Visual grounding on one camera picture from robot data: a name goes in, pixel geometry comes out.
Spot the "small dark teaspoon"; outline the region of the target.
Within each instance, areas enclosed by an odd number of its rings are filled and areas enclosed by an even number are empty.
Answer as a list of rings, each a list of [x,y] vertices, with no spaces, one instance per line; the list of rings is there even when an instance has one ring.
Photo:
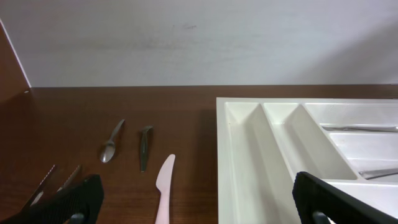
[[[140,146],[140,171],[145,172],[148,161],[148,132],[153,126],[145,126],[141,131],[141,146]]]

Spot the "silver fork with round handle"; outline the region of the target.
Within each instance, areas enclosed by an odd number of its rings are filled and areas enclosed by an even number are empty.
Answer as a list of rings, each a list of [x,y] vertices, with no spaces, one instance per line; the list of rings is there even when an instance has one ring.
[[[323,129],[327,131],[369,131],[369,132],[387,132],[387,133],[396,133],[397,126],[393,127],[364,127],[364,126],[343,126],[343,127],[334,127],[334,126],[323,126]]]

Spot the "silver tablespoon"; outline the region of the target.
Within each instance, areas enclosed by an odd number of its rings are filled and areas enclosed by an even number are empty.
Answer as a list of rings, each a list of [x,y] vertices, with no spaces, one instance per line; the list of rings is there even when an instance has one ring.
[[[397,175],[398,168],[393,169],[379,169],[379,170],[366,170],[360,171],[359,174],[367,180],[376,179],[380,177],[387,177],[390,175]]]

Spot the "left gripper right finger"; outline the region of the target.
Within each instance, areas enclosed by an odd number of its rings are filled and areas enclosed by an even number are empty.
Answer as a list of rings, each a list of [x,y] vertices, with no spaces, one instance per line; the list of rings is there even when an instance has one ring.
[[[292,195],[302,223],[397,224],[396,218],[308,172],[296,174]]]

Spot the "white plastic knife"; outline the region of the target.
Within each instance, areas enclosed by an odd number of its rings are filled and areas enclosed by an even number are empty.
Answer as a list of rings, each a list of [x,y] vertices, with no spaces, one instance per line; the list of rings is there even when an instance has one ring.
[[[157,176],[156,187],[160,192],[160,201],[155,224],[170,223],[170,189],[174,169],[175,154],[171,154],[163,163]]]

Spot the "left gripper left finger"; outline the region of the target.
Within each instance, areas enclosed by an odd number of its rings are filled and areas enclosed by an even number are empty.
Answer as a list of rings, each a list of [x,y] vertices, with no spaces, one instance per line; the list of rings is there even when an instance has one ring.
[[[1,221],[10,223],[65,223],[75,214],[83,215],[83,223],[96,223],[104,200],[101,177],[91,174],[84,180],[59,191],[50,199],[39,202]]]

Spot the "small silver teaspoon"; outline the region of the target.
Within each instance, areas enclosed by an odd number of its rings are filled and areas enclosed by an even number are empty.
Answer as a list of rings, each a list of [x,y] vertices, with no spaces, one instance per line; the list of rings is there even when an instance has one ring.
[[[100,154],[100,161],[102,163],[107,163],[109,162],[112,157],[114,156],[116,152],[116,144],[115,144],[115,137],[118,135],[119,130],[122,128],[125,120],[122,119],[120,122],[117,124],[117,126],[113,129],[109,139],[104,143],[103,150],[101,151]]]

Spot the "white plastic cutlery tray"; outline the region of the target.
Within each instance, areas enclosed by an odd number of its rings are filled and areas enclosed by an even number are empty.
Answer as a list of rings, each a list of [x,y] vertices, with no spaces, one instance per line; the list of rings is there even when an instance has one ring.
[[[323,126],[397,126],[396,100],[218,98],[218,221],[298,223],[295,176],[308,172],[397,216],[397,132],[327,131]]]

